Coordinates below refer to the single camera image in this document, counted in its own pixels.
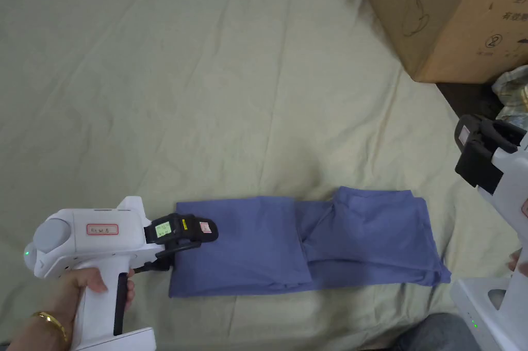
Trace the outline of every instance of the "person's leg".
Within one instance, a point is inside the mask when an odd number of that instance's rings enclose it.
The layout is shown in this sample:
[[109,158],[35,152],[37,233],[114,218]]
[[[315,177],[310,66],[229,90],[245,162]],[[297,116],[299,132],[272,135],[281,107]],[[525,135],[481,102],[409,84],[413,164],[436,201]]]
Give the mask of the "person's leg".
[[391,351],[481,351],[458,315],[433,314],[397,339]]

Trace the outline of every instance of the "hand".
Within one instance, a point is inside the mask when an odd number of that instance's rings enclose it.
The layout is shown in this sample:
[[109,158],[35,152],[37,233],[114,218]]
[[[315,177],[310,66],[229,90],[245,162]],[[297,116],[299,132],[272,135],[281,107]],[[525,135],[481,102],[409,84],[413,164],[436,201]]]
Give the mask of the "hand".
[[[510,270],[515,271],[515,267],[517,266],[519,258],[521,257],[521,251],[522,249],[516,250],[513,254],[509,256],[510,262],[508,263],[508,268]],[[528,277],[528,262],[522,263],[519,266],[519,271],[523,273],[526,277]]]
[[[134,270],[130,269],[128,278],[133,275]],[[46,310],[64,326],[69,341],[71,341],[73,333],[73,320],[75,319],[81,292],[85,287],[97,293],[108,291],[98,269],[71,270],[62,276],[58,286],[58,294],[52,301],[50,309]],[[130,307],[135,296],[134,283],[129,280],[127,287],[128,293],[125,311]]]

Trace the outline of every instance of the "folded blue shirt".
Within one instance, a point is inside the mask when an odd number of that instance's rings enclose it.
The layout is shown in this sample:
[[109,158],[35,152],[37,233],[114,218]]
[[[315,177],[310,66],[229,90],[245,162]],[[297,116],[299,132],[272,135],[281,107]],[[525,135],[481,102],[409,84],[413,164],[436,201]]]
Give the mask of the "folded blue shirt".
[[170,297],[278,294],[450,281],[425,201],[410,191],[339,188],[331,201],[256,197],[178,203],[219,237],[176,254]]

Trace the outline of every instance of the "printed icon on box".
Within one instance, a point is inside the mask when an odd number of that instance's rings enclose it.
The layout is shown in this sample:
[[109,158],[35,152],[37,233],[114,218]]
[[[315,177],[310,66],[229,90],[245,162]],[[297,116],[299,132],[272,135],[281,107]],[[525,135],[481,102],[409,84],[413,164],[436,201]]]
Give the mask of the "printed icon on box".
[[423,9],[422,0],[406,0],[403,11],[402,32],[405,37],[412,37],[427,26],[430,15]]
[[495,48],[499,44],[501,44],[501,42],[502,42],[502,35],[500,35],[500,34],[492,35],[486,41],[486,47],[487,48]]

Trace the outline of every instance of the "cardboard box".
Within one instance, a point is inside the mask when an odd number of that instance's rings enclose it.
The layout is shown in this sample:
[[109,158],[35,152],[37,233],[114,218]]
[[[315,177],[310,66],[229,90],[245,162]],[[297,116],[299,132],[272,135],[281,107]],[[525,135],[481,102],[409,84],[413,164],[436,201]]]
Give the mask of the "cardboard box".
[[483,83],[528,63],[528,0],[370,0],[416,81]]

